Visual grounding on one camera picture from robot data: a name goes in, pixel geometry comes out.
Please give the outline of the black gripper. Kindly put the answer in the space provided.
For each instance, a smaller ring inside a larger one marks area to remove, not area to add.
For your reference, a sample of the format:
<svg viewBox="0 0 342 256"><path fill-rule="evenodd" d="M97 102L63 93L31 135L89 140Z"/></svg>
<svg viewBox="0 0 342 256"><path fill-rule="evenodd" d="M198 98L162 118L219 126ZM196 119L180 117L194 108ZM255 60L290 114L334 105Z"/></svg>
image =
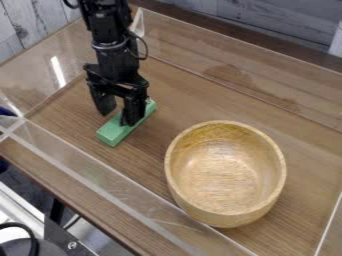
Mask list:
<svg viewBox="0 0 342 256"><path fill-rule="evenodd" d="M97 112L105 116L124 98L120 125L133 126L145 115L148 82L139 74L137 42L92 42L97 62L87 63L87 84Z"/></svg>

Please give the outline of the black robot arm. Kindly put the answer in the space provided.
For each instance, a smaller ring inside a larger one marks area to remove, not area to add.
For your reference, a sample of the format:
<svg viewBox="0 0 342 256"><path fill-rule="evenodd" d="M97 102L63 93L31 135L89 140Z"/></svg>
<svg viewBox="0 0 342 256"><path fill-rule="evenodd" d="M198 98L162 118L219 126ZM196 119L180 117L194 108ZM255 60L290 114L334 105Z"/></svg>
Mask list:
<svg viewBox="0 0 342 256"><path fill-rule="evenodd" d="M127 0L76 0L87 30L92 35L95 64L85 63L87 84L99 113L105 116L116 108L115 98L123 99L121 126L133 126L145 116L148 81L139 74L137 40L129 30L131 8Z"/></svg>

